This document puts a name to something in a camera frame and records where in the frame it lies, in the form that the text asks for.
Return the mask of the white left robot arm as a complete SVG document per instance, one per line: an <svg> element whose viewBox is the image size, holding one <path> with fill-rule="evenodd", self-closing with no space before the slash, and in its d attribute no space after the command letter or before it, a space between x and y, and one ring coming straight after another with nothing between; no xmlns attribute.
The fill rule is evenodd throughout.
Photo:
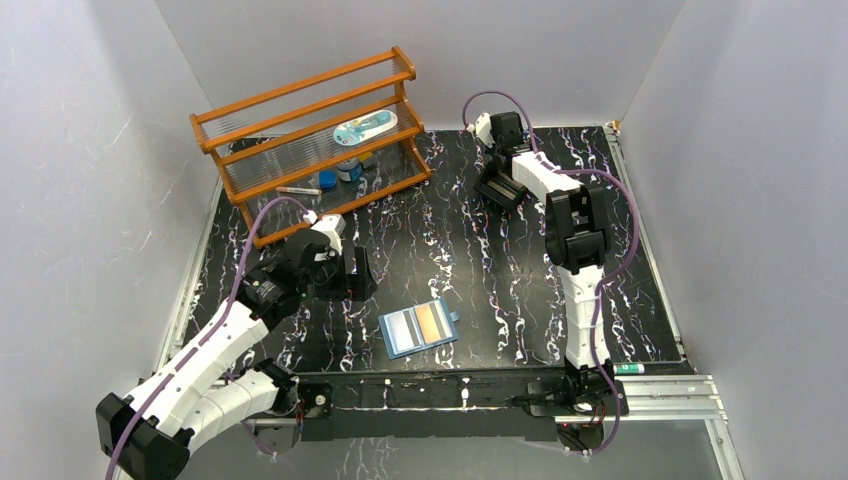
<svg viewBox="0 0 848 480"><path fill-rule="evenodd" d="M107 476L175 479L201 446L259 413L297 420L329 413L332 389L269 358L218 387L250 347L298 312L303 301L367 300L376 284L362 247L346 249L345 221L325 215L289 236L281 252L241 269L227 299L170 361L125 395L96 407Z"/></svg>

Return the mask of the orange credit card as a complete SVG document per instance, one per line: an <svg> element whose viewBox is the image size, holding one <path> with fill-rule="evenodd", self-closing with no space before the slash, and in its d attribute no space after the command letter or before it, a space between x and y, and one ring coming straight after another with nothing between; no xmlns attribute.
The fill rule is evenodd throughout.
<svg viewBox="0 0 848 480"><path fill-rule="evenodd" d="M440 300L433 300L414 308L423 342L436 345L453 341L456 337L453 321Z"/></svg>

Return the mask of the blue card holder wallet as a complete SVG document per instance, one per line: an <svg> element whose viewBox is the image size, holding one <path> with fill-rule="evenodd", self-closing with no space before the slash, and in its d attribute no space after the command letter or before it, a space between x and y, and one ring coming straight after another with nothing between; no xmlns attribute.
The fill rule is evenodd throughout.
<svg viewBox="0 0 848 480"><path fill-rule="evenodd" d="M381 328L381 332L382 332L382 334L383 334L384 343L385 343L385 347L386 347L386 350L387 350L387 356L388 356L388 358L389 358L390 360L396 360L396 359L399 359L399 358L401 358L401 357L409 356L409 355L412 355L412 354L415 354L415 353L418 353L418 352L421 352L421 351L425 351L425 350L428 350L428 349L431 349L431 348L435 348L435 347L440 346L440 345L444 345L444 344L447 344L447 343L454 342L454 341L456 341L456 340L458 339L459 335L458 335L458 331L457 331L456 324L458 323L458 321L459 321L459 319L460 319L459 311L451 311L451 310L450 310L450 308L449 308L449 306L448 306L448 304L446 303L446 301L445 301L443 298L441 298L441 297L436 298L436 299L433 299L433 300L440 300L440 301L442 302L443 307L445 308L446 312L449 314L449 317L450 317L450 318L451 318L451 320L453 321L453 328L454 328L454 332L455 332L455 335L456 335L455 339L454 339L453 341L449 341L449 342L440 342L440 343L438 343L438 344L436 344L436 345L427 345L427 344L425 344L425 343L423 342L423 340L422 340L422 342L423 342L423 346L422 346L422 347L420 347L419 349L416 349L416 350L414 350L414 351L412 351L412 352L408 352L407 354L402 354L402 355L396 356L396 355L393 355L393 354L392 354L392 352L390 351L388 331L387 331L387 327L385 326L385 323L384 323L384 317L385 317L386 315L390 314L390 313L387 313L387 314L384 314L384 315L380 315L380 316L378 317L378 321L379 321L379 325L380 325L380 328ZM402 310L405 310L405 309L411 309L411 310L413 311L413 313L415 314L414 308L415 308L417 305L414 305L414 306L411 306L411 307L407 307L407 308L404 308L404 309L401 309L401 310L397 310L397 311L402 311Z"/></svg>

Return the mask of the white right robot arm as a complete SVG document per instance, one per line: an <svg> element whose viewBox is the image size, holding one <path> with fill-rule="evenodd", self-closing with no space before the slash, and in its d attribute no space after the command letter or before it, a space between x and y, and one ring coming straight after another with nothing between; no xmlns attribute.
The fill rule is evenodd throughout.
<svg viewBox="0 0 848 480"><path fill-rule="evenodd" d="M536 380L515 403L533 415L544 409L590 413L611 390L612 362L604 341L600 298L611 248L606 195L565 173L526 141L516 112L480 114L467 127L489 157L474 189L484 199L512 211L527 197L544 205L544 248L565 294L565 368L556 381Z"/></svg>

